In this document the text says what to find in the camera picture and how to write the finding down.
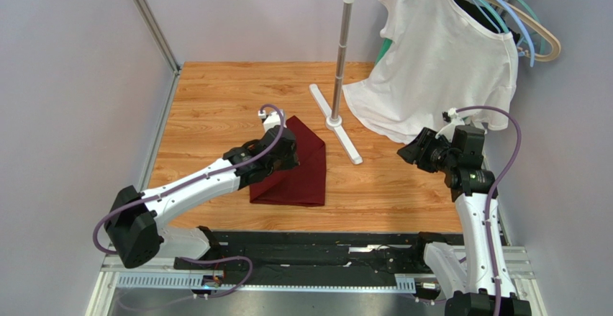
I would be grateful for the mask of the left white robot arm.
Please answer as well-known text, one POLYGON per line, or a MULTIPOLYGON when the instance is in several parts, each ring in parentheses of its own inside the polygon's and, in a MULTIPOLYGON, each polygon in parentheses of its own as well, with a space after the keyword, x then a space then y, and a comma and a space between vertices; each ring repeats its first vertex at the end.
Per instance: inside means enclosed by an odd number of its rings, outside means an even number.
POLYGON ((137 268, 156 257, 170 241, 162 229, 177 216, 210 199, 265 181, 277 171, 299 165, 296 136, 283 125, 259 140, 232 148, 206 168, 154 189, 121 189, 97 225, 108 235, 125 268, 137 268))

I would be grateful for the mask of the dark red cloth napkin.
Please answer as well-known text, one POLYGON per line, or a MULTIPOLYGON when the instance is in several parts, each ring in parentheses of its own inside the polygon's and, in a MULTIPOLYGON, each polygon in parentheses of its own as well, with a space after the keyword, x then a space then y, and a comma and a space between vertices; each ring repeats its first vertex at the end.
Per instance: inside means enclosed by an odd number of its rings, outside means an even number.
POLYGON ((299 165, 250 186, 250 203, 322 207, 326 199, 325 143, 296 116, 286 121, 286 128, 296 136, 299 165))

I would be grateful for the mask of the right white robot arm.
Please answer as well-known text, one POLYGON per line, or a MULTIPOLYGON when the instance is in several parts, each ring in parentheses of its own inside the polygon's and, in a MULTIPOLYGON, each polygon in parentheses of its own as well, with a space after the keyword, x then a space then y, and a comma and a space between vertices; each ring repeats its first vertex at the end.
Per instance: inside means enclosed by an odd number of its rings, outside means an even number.
POLYGON ((483 168, 484 143, 485 132, 468 125, 454 127, 450 139, 425 127, 398 150, 418 169, 444 173, 463 229, 464 261, 441 242, 426 244, 423 260, 442 287, 446 315, 531 315, 504 260, 496 177, 483 168))

